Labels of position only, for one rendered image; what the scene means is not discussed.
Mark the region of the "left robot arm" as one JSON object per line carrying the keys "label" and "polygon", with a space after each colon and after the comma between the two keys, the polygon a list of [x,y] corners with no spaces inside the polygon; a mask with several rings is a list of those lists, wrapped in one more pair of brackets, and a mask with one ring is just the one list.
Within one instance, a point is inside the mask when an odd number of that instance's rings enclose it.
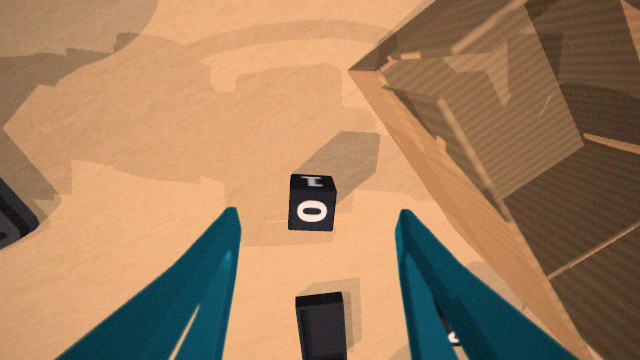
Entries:
{"label": "left robot arm", "polygon": [[0,195],[0,250],[29,233],[28,224]]}

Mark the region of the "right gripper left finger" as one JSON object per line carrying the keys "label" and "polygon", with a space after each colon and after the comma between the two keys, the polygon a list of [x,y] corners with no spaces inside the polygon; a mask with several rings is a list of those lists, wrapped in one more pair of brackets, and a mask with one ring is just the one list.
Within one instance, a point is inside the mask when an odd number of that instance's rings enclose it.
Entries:
{"label": "right gripper left finger", "polygon": [[173,265],[54,360],[169,360],[197,308],[174,360],[222,360],[241,233],[237,208],[227,207]]}

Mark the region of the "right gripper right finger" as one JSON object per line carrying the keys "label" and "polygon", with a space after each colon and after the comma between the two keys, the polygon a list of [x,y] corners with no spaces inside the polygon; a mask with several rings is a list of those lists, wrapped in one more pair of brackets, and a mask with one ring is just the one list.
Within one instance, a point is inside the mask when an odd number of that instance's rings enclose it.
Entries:
{"label": "right gripper right finger", "polygon": [[468,360],[580,360],[469,271],[410,209],[401,209],[394,234],[411,360],[459,360],[433,297]]}

